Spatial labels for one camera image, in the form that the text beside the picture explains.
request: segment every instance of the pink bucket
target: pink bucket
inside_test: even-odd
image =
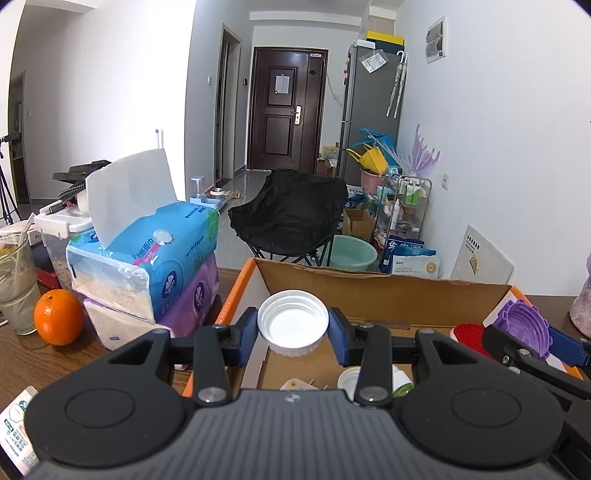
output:
[[[384,176],[370,173],[362,168],[359,170],[361,171],[361,186],[363,189],[372,195],[376,195],[378,187],[384,184]]]

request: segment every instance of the green plastic basin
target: green plastic basin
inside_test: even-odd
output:
[[[369,243],[354,236],[335,235],[330,267],[350,272],[366,271],[375,262],[378,253]]]

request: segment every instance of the straw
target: straw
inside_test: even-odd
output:
[[[35,214],[32,213],[29,215],[29,220],[27,220],[27,223],[25,224],[20,236],[18,237],[18,245],[17,245],[17,259],[16,259],[16,266],[14,268],[14,289],[13,289],[13,293],[16,296],[18,294],[18,290],[19,290],[19,286],[20,286],[20,282],[18,281],[18,277],[19,277],[19,270],[21,269],[21,246],[22,244],[25,242],[25,240],[28,241],[28,236],[27,233],[31,227],[31,225],[33,224],[33,220],[35,219]]]

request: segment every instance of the white tissue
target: white tissue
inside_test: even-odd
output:
[[[86,178],[88,210],[102,247],[138,218],[177,201],[164,149],[113,162]]]

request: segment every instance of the blue gripper pad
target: blue gripper pad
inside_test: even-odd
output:
[[[246,320],[246,325],[242,328],[242,337],[240,339],[240,348],[238,350],[238,357],[241,367],[248,363],[248,359],[251,356],[252,347],[254,347],[256,337],[258,336],[258,325],[256,323],[258,310],[247,309],[242,315],[248,315],[248,320]]]
[[[557,356],[562,362],[570,367],[575,365],[585,366],[589,359],[589,354],[583,349],[580,342],[552,327],[548,328],[552,337],[550,353]]]
[[[332,309],[329,309],[329,340],[332,344],[333,351],[339,365],[348,365],[349,350],[347,349],[347,339],[345,335],[345,328],[336,317]]]

